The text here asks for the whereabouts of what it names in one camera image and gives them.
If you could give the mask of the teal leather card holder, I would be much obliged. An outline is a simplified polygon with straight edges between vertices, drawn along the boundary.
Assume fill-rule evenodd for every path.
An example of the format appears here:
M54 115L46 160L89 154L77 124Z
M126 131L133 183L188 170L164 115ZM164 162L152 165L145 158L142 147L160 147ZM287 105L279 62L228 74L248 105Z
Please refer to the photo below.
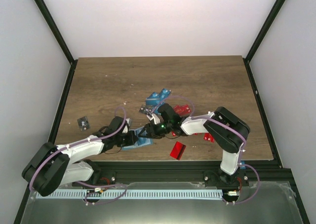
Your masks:
M141 127L137 128L137 129L131 129L131 130L134 130L136 132L136 135L138 136L138 132L140 131L140 128ZM148 145L152 145L152 144L153 144L153 139L151 139L151 138L139 138L138 137L138 142L135 143L135 145L123 147L122 150L130 150L130 149L140 148L140 147L144 147L144 146L148 146Z

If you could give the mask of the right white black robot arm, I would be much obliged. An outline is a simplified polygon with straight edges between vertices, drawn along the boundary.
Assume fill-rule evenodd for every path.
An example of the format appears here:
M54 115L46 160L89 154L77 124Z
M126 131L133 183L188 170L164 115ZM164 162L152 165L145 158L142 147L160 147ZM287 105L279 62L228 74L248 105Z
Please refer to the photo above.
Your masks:
M241 153L250 127L225 107L218 107L213 112L200 116L180 116L172 106L165 103L158 108L162 120L152 112L147 114L147 123L140 132L139 138L161 139L173 132L177 136L190 136L197 133L210 134L222 149L220 164L220 182L231 186L237 180L241 167Z

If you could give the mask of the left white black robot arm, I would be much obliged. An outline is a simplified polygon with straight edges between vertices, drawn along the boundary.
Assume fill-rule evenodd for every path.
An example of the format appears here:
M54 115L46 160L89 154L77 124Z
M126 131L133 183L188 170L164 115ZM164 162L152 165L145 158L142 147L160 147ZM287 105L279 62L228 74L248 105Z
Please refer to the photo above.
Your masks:
M100 184L101 169L88 159L111 150L136 143L137 136L130 129L131 119L116 116L89 137L65 145L43 144L22 171L29 187L48 196L59 186L84 182L91 187Z

